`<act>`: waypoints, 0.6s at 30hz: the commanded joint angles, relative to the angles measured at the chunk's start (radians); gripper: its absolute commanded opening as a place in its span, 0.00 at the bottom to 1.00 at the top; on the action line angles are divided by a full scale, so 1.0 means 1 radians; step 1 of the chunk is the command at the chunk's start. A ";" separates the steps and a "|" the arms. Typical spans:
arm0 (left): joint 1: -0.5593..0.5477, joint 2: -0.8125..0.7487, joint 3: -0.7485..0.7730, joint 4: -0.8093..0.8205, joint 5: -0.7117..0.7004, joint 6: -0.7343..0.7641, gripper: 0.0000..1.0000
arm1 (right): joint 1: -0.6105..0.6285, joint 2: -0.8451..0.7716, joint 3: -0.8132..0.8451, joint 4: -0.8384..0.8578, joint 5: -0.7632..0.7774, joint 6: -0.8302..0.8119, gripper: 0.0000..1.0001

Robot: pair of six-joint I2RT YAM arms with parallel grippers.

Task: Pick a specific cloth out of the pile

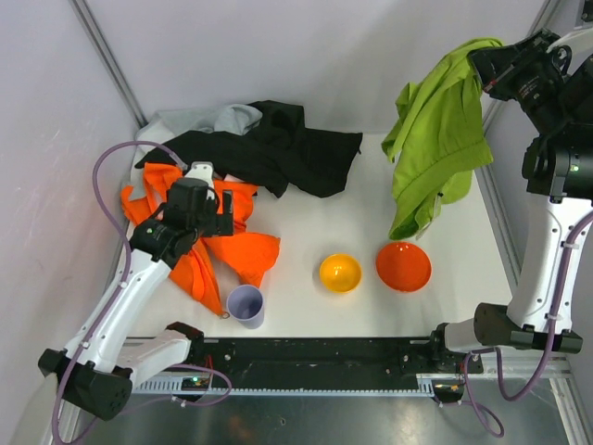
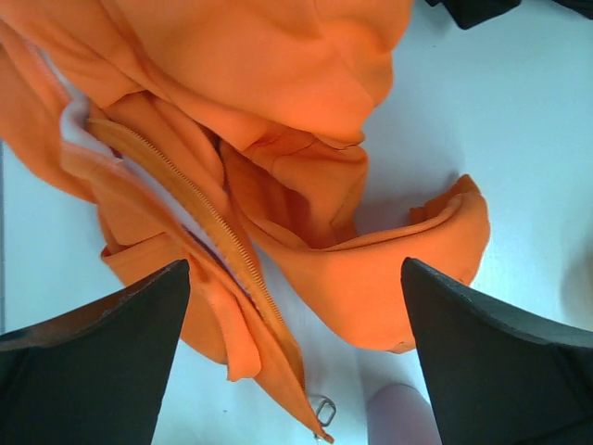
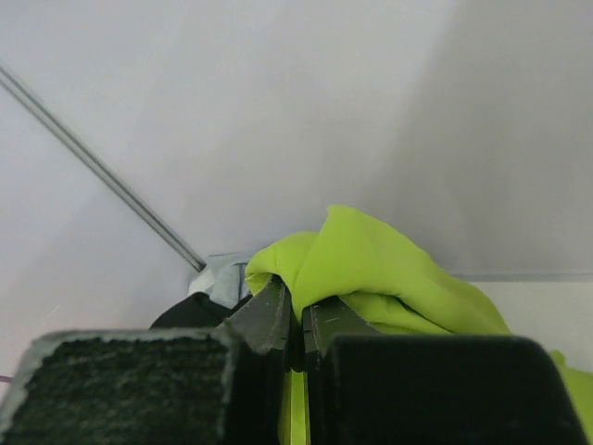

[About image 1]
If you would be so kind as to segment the orange cloth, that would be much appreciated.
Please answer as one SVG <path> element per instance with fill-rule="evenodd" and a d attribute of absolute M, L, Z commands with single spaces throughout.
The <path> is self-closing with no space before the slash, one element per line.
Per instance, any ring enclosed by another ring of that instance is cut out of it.
<path fill-rule="evenodd" d="M 166 192 L 182 177 L 182 171 L 173 165 L 147 163 L 142 176 L 141 184 L 147 187 L 144 197 L 134 197 L 134 187 L 130 184 L 120 192 L 124 215 L 134 225 L 147 219 L 166 200 Z M 279 256 L 281 239 L 247 230 L 246 222 L 254 210 L 254 196 L 258 192 L 256 185 L 216 179 L 214 188 L 218 197 L 224 191 L 233 193 L 233 235 L 196 241 L 169 279 L 205 308 L 222 316 L 224 309 L 211 259 L 228 265 L 242 285 L 258 287 Z"/>

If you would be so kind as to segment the black cloth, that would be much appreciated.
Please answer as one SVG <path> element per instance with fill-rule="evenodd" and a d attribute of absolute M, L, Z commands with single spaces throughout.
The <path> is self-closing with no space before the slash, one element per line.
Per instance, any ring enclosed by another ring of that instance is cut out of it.
<path fill-rule="evenodd" d="M 140 141 L 132 181 L 138 183 L 147 163 L 172 164 L 159 145 L 183 162 L 211 162 L 221 177 L 266 188 L 281 197 L 289 185 L 315 197 L 345 190 L 354 158 L 360 153 L 361 133 L 311 129 L 300 105 L 272 100 L 251 104 L 263 113 L 259 125 L 245 135 L 188 131 L 163 144 Z"/>

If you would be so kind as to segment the lime green cloth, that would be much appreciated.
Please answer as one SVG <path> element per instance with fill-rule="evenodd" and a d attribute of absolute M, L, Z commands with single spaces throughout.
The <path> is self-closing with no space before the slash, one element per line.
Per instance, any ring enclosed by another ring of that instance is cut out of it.
<path fill-rule="evenodd" d="M 474 170 L 492 162 L 483 127 L 482 86 L 469 55 L 501 46 L 496 38 L 472 39 L 399 93 L 397 122 L 381 144 L 395 165 L 390 239 L 422 236 L 443 206 L 468 195 Z"/>

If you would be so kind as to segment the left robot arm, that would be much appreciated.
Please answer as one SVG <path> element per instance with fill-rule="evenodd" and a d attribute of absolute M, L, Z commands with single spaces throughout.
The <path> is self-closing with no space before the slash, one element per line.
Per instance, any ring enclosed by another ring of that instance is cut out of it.
<path fill-rule="evenodd" d="M 63 350 L 47 349 L 38 366 L 58 379 L 57 399 L 95 417 L 116 417 L 132 390 L 154 375 L 202 354 L 204 335 L 169 324 L 139 350 L 121 355 L 126 337 L 157 287 L 201 237 L 233 234 L 233 193 L 181 178 L 165 202 L 124 239 L 125 262 L 79 333 Z"/>

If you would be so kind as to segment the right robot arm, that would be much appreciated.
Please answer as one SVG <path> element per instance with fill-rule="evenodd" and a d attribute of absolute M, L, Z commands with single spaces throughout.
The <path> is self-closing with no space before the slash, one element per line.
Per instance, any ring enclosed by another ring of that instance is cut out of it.
<path fill-rule="evenodd" d="M 524 153 L 529 229 L 518 285 L 507 305 L 481 303 L 471 319 L 440 324 L 426 348 L 446 364 L 472 350 L 511 347 L 577 353 L 572 297 L 592 224 L 592 59 L 572 56 L 592 31 L 541 29 L 517 44 L 474 50 L 470 60 L 490 97 L 515 100 L 538 135 Z"/>

